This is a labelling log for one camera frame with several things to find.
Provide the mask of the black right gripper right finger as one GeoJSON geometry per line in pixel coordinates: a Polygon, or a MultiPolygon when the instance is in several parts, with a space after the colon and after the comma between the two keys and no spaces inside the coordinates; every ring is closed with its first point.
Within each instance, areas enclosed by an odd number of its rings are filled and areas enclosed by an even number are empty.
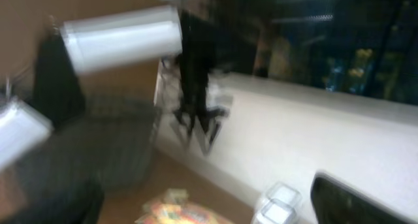
{"type": "Polygon", "coordinates": [[[310,200],[318,224],[416,224],[324,172],[315,174],[310,200]]]}

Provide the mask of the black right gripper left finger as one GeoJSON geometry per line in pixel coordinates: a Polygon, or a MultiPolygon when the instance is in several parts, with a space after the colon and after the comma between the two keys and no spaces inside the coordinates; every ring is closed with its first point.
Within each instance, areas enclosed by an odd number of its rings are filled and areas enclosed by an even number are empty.
{"type": "Polygon", "coordinates": [[[96,224],[104,199],[100,183],[87,180],[25,207],[1,224],[96,224]]]}

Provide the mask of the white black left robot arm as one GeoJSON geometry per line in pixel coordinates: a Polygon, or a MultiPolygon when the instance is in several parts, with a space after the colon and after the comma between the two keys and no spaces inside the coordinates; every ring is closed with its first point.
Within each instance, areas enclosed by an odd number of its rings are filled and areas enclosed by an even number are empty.
{"type": "Polygon", "coordinates": [[[13,94],[15,77],[1,90],[1,168],[84,113],[79,76],[182,50],[180,18],[171,6],[64,22],[40,43],[31,100],[13,94]]]}

